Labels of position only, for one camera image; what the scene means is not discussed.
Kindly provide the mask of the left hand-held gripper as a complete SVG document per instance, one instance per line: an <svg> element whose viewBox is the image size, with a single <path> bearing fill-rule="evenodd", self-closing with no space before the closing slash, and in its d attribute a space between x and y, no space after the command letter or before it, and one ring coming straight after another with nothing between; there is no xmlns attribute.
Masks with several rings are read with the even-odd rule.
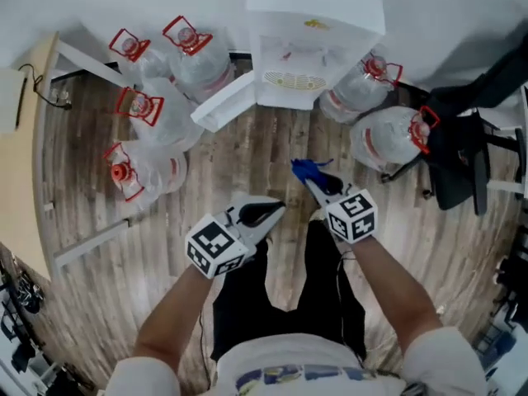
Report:
<svg viewBox="0 0 528 396"><path fill-rule="evenodd" d="M256 253L256 246L285 213L285 203L270 196L243 195L230 205L230 216L205 214L187 233L187 257L208 279L238 269ZM232 221L250 221L245 243Z"/></svg>

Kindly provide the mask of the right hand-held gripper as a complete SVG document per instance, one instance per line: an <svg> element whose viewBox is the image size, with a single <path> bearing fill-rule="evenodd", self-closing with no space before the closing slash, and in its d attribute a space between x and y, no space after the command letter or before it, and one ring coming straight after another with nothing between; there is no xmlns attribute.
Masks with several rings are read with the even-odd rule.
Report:
<svg viewBox="0 0 528 396"><path fill-rule="evenodd" d="M311 179L306 179L305 185L322 209L328 205L329 230L350 244L372 236L378 226L378 207L370 193L364 189L351 194L355 186L335 174L324 173L323 178L323 189ZM341 199L330 204L331 198Z"/></svg>

